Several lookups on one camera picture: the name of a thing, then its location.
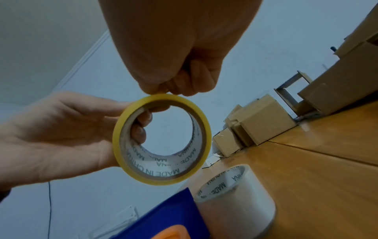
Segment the white wall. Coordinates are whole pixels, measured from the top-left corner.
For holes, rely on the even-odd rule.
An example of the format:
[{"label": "white wall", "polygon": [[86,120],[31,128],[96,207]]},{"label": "white wall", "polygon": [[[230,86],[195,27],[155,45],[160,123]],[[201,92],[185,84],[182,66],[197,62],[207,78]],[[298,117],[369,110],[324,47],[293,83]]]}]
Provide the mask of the white wall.
[{"label": "white wall", "polygon": [[[339,46],[375,3],[265,0],[225,59],[216,89],[189,99],[203,110],[216,133],[236,104],[245,105],[264,92],[272,92],[296,70],[313,79],[324,72],[322,64],[329,66],[333,61],[329,48]],[[62,89],[124,101],[146,96],[127,72],[110,38]],[[182,135],[190,134],[188,122],[179,111],[155,114],[147,128],[145,146],[159,153],[180,149],[188,139]],[[144,185],[119,168],[52,182],[51,238],[70,238],[92,230],[130,204],[142,215],[179,187]]]},{"label": "white wall", "polygon": [[[0,123],[21,109],[19,105],[0,103]],[[49,210],[47,183],[12,189],[0,203],[1,237],[47,238]]]}]

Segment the tape roll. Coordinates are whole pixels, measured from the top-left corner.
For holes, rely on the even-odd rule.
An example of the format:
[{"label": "tape roll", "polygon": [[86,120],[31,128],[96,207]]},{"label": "tape roll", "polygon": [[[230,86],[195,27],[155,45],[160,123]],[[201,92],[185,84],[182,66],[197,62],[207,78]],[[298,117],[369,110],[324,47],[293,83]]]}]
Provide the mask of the tape roll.
[{"label": "tape roll", "polygon": [[194,196],[213,239],[252,239],[274,219],[276,206],[251,168],[238,165],[204,184]]},{"label": "tape roll", "polygon": [[[160,106],[184,109],[193,124],[188,145],[169,156],[153,154],[130,138],[138,115]],[[170,185],[187,179],[201,168],[210,147],[211,130],[204,113],[191,101],[172,94],[156,94],[134,102],[119,117],[113,132],[113,151],[119,165],[134,179],[150,185]]]}]

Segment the yellow tape roll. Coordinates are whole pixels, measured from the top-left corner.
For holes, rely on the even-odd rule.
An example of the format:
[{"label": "yellow tape roll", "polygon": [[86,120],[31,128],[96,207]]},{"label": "yellow tape roll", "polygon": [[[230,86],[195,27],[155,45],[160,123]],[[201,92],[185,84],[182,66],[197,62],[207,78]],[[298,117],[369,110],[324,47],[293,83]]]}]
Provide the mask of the yellow tape roll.
[{"label": "yellow tape roll", "polygon": [[[130,128],[138,115],[159,106],[177,106],[192,119],[193,133],[181,151],[161,156],[153,154],[130,138]],[[211,147],[211,130],[204,113],[191,101],[172,94],[156,94],[134,102],[119,117],[113,132],[113,151],[123,170],[150,185],[170,185],[192,176],[205,162]]]}]

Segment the wood grain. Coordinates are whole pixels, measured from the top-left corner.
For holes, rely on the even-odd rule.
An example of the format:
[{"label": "wood grain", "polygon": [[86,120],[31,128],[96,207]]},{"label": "wood grain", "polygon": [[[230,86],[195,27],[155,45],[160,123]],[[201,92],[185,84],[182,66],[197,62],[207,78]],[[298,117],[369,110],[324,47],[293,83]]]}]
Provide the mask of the wood grain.
[{"label": "wood grain", "polygon": [[224,169],[249,164],[276,203],[264,238],[377,238],[378,168],[265,142],[199,170],[192,194]]},{"label": "wood grain", "polygon": [[378,101],[302,122],[269,141],[378,165]]}]

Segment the black cable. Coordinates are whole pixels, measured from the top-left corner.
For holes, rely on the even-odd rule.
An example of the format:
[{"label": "black cable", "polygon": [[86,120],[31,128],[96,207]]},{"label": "black cable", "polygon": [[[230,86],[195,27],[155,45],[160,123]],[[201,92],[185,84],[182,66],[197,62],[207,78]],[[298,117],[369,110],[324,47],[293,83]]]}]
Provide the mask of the black cable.
[{"label": "black cable", "polygon": [[50,227],[51,227],[51,185],[50,185],[50,182],[48,182],[48,200],[50,202],[50,217],[48,219],[47,239],[50,239]]}]

